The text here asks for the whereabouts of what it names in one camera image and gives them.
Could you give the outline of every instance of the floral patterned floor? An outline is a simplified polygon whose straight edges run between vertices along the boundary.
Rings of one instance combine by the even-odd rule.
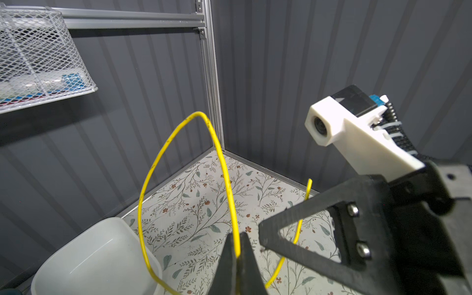
[[[225,156],[240,230],[248,233],[262,278],[267,281],[279,256],[261,252],[257,225],[264,218],[302,202],[304,192]],[[137,232],[136,210],[123,219]],[[225,237],[231,230],[228,201],[215,151],[162,187],[143,204],[144,238],[161,263],[163,279],[183,294],[206,294]],[[283,229],[292,239],[296,224]],[[331,219],[326,211],[303,221],[298,244],[339,261]],[[286,260],[271,295],[357,295],[293,261]]]

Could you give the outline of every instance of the yellow cable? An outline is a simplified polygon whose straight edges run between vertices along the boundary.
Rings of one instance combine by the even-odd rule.
[[[138,233],[139,233],[139,242],[141,244],[141,250],[143,252],[143,258],[144,262],[146,263],[146,267],[151,275],[151,277],[158,282],[161,286],[164,287],[169,293],[172,295],[180,295],[179,292],[175,291],[172,289],[169,285],[167,285],[163,280],[161,280],[156,274],[154,273],[154,270],[152,269],[149,259],[147,256],[146,252],[146,246],[144,244],[144,236],[143,236],[143,225],[141,223],[141,214],[143,210],[143,199],[144,199],[144,193],[146,192],[146,188],[149,183],[149,179],[151,179],[151,175],[154,172],[154,169],[156,169],[157,163],[159,163],[159,160],[161,159],[162,155],[166,151],[167,147],[169,144],[172,142],[172,140],[176,137],[176,135],[179,133],[179,131],[187,125],[188,122],[192,121],[196,117],[201,117],[204,121],[205,124],[208,128],[208,131],[210,132],[211,138],[213,139],[213,143],[215,144],[215,149],[216,153],[218,154],[218,159],[221,163],[221,170],[223,170],[223,178],[225,179],[225,186],[226,186],[226,195],[228,197],[228,207],[229,207],[229,213],[231,215],[231,226],[233,228],[233,241],[234,241],[234,248],[235,248],[235,254],[236,257],[239,257],[241,254],[241,243],[239,241],[239,228],[237,225],[237,217],[236,217],[236,207],[235,207],[235,201],[233,198],[233,190],[231,189],[231,182],[229,180],[229,174],[228,174],[228,167],[226,166],[226,161],[223,156],[223,151],[221,150],[221,145],[219,143],[219,140],[216,136],[215,129],[213,129],[213,126],[211,125],[210,120],[208,117],[202,113],[202,112],[195,112],[188,116],[182,123],[180,123],[174,132],[169,136],[167,139],[166,143],[164,146],[161,148],[159,151],[159,154],[156,157],[156,160],[154,160],[154,163],[151,166],[151,169],[148,172],[148,175],[146,176],[146,180],[144,181],[143,188],[141,189],[141,194],[139,195],[139,204],[138,204]]]
[[[308,179],[308,184],[306,185],[305,199],[303,201],[308,200],[308,198],[310,197],[310,190],[312,189],[312,183],[313,183],[313,181],[311,179]],[[303,219],[300,219],[298,221],[298,225],[296,227],[294,244],[296,244],[298,242],[298,238],[300,237],[300,230],[302,229],[302,221],[303,221]],[[272,283],[274,282],[274,280],[277,277],[278,273],[282,269],[282,265],[284,264],[284,261],[285,261],[285,257],[282,256],[282,258],[280,258],[280,261],[278,262],[277,268],[275,268],[274,274],[272,275],[270,280],[268,280],[267,283],[266,283],[266,289],[268,289],[270,287],[270,285],[272,285]]]

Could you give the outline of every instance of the aluminum frame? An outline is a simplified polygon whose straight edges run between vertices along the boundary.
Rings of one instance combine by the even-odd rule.
[[[98,9],[52,8],[69,29],[173,28],[205,26],[202,13],[179,14]]]
[[[223,121],[221,117],[221,105],[219,100],[218,70],[216,64],[215,38],[213,33],[213,20],[211,18],[211,0],[202,0],[203,14],[205,15],[205,28],[200,29],[202,44],[203,69],[208,95],[208,108],[210,121],[213,123],[216,135],[225,149],[223,135]]]

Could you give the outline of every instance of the screw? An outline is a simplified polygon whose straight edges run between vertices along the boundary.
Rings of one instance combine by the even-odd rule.
[[[359,209],[357,208],[355,203],[350,203],[347,205],[347,213],[349,213],[351,217],[359,216]]]
[[[359,256],[361,256],[362,258],[368,259],[371,257],[371,250],[369,249],[366,243],[357,242],[355,247],[357,249],[357,253],[359,253]]]

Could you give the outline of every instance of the white container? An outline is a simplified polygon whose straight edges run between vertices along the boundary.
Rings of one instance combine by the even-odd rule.
[[[162,268],[147,250],[149,262]],[[54,253],[31,284],[33,295],[158,295],[160,285],[144,263],[139,239],[121,218],[95,224]]]

